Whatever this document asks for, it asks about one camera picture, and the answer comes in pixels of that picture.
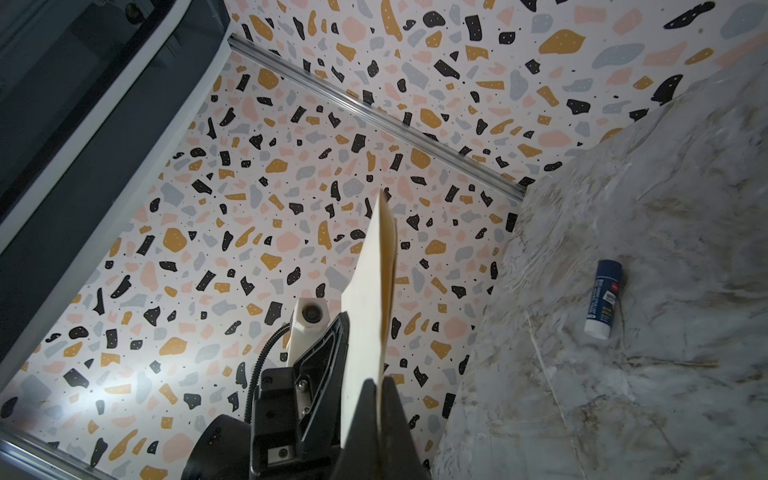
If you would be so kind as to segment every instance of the terrazzo wallpaper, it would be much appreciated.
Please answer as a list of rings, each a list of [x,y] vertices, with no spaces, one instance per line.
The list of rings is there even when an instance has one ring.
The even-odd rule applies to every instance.
[[[430,462],[515,207],[238,55],[177,151],[0,394],[2,421],[116,478],[179,478],[217,415],[242,418],[296,298],[339,312],[383,188],[399,235],[386,374]]]
[[[227,0],[238,32],[515,181],[768,41],[731,0]]]

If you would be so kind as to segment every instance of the black cable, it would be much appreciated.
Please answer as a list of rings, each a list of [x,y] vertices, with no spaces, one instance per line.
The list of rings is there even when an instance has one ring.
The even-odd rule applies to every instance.
[[[264,348],[261,350],[261,354],[259,354],[259,359],[256,361],[256,365],[253,367],[253,373],[250,376],[248,401],[245,404],[245,415],[243,416],[245,423],[250,423],[250,419],[253,414],[253,395],[256,393],[256,388],[259,386],[259,376],[261,375],[262,367],[264,367],[266,356],[270,354],[270,350],[273,346],[275,346],[277,340],[279,340],[281,336],[285,335],[288,330],[290,330],[290,323],[286,323],[277,329],[277,331],[270,337],[270,339],[266,341]]]

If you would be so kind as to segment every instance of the blue cap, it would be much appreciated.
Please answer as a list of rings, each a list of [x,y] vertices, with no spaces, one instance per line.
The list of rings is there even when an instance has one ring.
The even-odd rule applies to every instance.
[[[617,283],[621,282],[621,263],[613,260],[600,260],[598,262],[598,272],[595,276],[606,276],[615,280]]]

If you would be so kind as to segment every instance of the white glue stick base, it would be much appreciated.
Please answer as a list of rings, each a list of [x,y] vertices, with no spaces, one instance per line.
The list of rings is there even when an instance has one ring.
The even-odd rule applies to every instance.
[[[611,327],[597,320],[587,320],[584,324],[584,333],[596,339],[607,340],[611,334]]]

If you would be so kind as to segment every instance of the marble pattern sheet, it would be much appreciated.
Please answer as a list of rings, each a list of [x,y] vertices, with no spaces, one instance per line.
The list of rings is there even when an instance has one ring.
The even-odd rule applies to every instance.
[[[2,421],[117,478],[179,478],[211,420],[241,418],[296,298],[339,312],[384,189],[399,247],[386,374],[429,463],[517,207],[239,55],[177,152],[0,396]]]
[[[237,32],[530,184],[768,42],[750,0],[227,0]]]
[[[763,49],[529,189],[433,478],[765,478],[766,140]]]

